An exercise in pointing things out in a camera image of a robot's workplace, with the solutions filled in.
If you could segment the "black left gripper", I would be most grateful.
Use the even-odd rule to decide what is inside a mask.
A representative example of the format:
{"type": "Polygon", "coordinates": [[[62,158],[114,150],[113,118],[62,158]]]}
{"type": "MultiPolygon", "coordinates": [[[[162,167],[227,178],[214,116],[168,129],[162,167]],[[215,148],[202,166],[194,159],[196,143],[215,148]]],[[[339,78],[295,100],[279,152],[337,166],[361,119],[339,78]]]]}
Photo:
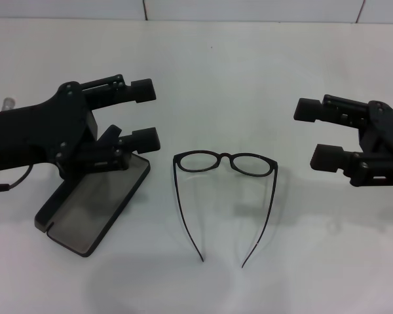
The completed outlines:
{"type": "Polygon", "coordinates": [[[47,101],[0,112],[0,171],[53,164],[65,179],[97,173],[95,161],[79,148],[97,139],[97,123],[89,105],[96,81],[67,82],[47,101]]]}

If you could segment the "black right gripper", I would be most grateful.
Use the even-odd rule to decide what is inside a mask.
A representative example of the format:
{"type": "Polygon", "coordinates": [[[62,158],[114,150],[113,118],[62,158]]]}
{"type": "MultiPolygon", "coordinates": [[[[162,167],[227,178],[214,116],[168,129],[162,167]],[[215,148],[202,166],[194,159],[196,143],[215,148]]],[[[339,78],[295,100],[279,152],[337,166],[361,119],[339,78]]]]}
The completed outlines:
{"type": "Polygon", "coordinates": [[[336,173],[340,169],[355,187],[393,186],[393,108],[389,105],[327,94],[322,101],[300,98],[293,118],[361,128],[359,143],[363,152],[319,144],[310,161],[313,170],[336,173]]]}

